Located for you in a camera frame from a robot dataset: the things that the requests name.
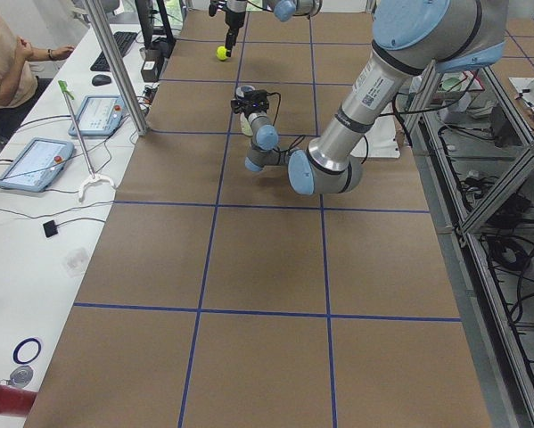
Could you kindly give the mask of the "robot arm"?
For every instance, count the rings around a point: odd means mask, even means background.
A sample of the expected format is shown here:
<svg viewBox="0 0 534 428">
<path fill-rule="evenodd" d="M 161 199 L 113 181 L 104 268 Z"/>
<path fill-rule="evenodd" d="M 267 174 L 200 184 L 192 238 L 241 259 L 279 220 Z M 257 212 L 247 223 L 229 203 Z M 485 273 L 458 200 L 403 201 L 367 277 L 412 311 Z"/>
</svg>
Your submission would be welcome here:
<svg viewBox="0 0 534 428">
<path fill-rule="evenodd" d="M 240 86 L 231 102 L 251 129 L 248 170 L 285 166 L 296 193 L 346 193 L 362 176 L 352 152 L 404 82 L 430 64 L 438 73 L 497 62 L 505 45 L 506 1 L 381 1 L 370 59 L 322 135 L 304 150 L 279 147 L 267 118 L 267 94 Z"/>
<path fill-rule="evenodd" d="M 217 50 L 217 57 L 223 61 L 230 58 L 240 29 L 243 27 L 247 16 L 248 1 L 210 1 L 209 15 L 212 16 L 218 10 L 225 13 L 227 25 L 225 43 Z M 286 22 L 292 17 L 307 17 L 317 15 L 323 5 L 322 1 L 266 1 L 267 11 L 274 14 L 280 22 Z"/>
</svg>

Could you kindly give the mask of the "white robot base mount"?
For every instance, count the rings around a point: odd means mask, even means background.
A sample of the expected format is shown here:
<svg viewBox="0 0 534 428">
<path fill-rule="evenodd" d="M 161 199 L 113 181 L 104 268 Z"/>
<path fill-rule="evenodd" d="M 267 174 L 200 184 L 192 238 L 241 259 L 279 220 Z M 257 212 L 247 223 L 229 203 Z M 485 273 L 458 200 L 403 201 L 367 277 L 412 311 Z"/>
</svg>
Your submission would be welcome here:
<svg viewBox="0 0 534 428">
<path fill-rule="evenodd" d="M 398 159 L 400 150 L 392 122 L 375 123 L 360 141 L 360 156 L 368 159 Z"/>
</svg>

